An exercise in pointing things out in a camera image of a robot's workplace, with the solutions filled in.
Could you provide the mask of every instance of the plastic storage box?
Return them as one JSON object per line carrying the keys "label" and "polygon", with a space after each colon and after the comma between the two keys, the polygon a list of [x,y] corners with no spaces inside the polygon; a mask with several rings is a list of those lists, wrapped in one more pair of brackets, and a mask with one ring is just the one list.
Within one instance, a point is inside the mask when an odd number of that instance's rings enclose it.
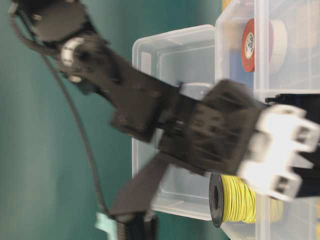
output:
{"label": "plastic storage box", "polygon": [[[245,26],[254,18],[255,71],[245,72],[241,43]],[[270,21],[285,26],[287,43],[283,64],[271,72]],[[320,93],[320,1],[233,0],[216,21],[215,76],[246,83],[260,101],[280,93]],[[311,167],[302,158],[296,166]],[[257,196],[256,224],[224,223],[231,240],[316,240],[317,198],[284,203],[280,222],[270,222],[270,199]]]}
{"label": "plastic storage box", "polygon": [[[201,99],[215,81],[215,28],[202,25],[139,39],[133,46],[133,66]],[[132,174],[157,152],[159,131],[152,144],[132,140]],[[152,208],[157,211],[211,220],[209,176],[171,166],[160,184]]]}

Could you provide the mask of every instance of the sticker label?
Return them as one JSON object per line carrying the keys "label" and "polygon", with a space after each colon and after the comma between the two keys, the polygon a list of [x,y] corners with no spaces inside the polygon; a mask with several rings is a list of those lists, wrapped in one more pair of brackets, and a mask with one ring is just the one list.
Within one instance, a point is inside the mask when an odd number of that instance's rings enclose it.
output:
{"label": "sticker label", "polygon": [[252,57],[252,54],[255,50],[255,35],[252,32],[249,32],[249,34],[246,36],[245,39],[245,49],[244,49],[244,55],[247,59],[250,59]]}

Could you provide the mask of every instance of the yellow wire spool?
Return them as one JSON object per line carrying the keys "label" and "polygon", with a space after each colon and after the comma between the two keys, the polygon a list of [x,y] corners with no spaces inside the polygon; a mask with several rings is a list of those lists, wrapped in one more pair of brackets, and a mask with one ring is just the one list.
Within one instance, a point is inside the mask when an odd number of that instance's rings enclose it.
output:
{"label": "yellow wire spool", "polygon": [[[239,177],[212,174],[209,194],[213,224],[223,222],[256,222],[256,193]],[[271,199],[270,221],[279,221],[283,215],[283,202]]]}
{"label": "yellow wire spool", "polygon": [[231,0],[222,0],[222,11],[228,6]]}

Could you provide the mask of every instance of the teal table surface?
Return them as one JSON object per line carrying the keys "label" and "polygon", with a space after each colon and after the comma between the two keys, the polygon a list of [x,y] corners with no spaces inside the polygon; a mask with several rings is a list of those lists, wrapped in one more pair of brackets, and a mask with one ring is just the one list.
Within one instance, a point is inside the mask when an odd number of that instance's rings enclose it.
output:
{"label": "teal table surface", "polygon": [[[84,0],[111,47],[131,61],[135,40],[202,24],[214,25],[221,0]],[[0,239],[105,240],[94,227],[93,181],[73,116],[40,57],[0,12]],[[131,178],[131,139],[112,129],[112,106],[64,81],[79,109],[108,205]],[[228,239],[211,222],[165,213],[159,240]]]}

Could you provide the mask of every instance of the black cable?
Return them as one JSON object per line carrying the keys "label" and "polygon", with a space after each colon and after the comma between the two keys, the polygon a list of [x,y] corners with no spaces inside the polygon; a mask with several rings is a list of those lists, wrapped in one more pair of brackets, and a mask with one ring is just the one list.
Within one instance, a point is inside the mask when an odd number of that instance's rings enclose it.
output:
{"label": "black cable", "polygon": [[[34,33],[30,30],[27,22],[25,21],[24,17],[22,16],[22,14],[19,14],[19,16],[21,17],[21,19],[22,19],[27,31],[30,33],[33,42],[35,44],[39,45],[37,43],[37,40],[36,40],[35,36],[34,36]],[[92,172],[92,176],[93,176],[93,182],[94,182],[94,189],[95,189],[95,194],[96,194],[98,206],[99,206],[99,208],[102,210],[102,212],[105,215],[107,215],[109,218],[111,218],[109,210],[108,210],[107,206],[105,205],[105,200],[104,200],[104,197],[103,197],[103,194],[102,194],[100,180],[99,180],[99,173],[98,173],[95,157],[94,157],[92,148],[90,146],[89,139],[88,139],[88,136],[86,134],[86,130],[85,130],[84,124],[82,122],[82,119],[80,117],[80,114],[79,114],[79,112],[78,112],[78,110],[77,110],[77,108],[76,108],[76,106],[75,106],[75,104],[74,104],[74,102],[73,102],[73,100],[71,98],[70,93],[68,92],[66,86],[64,85],[63,81],[61,80],[61,78],[58,75],[57,71],[55,70],[55,68],[51,64],[51,62],[48,59],[48,57],[45,56],[44,53],[41,53],[39,51],[38,51],[38,53],[40,54],[40,56],[41,56],[42,60],[44,61],[44,63],[49,68],[50,72],[53,74],[54,79],[56,80],[59,88],[61,89],[61,91],[62,91],[62,93],[63,93],[63,95],[64,95],[64,97],[65,97],[65,99],[67,101],[67,104],[69,105],[69,107],[71,109],[71,112],[73,114],[73,117],[74,117],[76,125],[77,125],[77,128],[78,128],[78,130],[80,132],[81,140],[82,140],[82,143],[84,145],[84,148],[85,148],[85,151],[86,151],[86,154],[87,154],[87,159],[88,159],[88,162],[89,162],[89,165],[90,165],[90,168],[91,168],[91,172]]]}

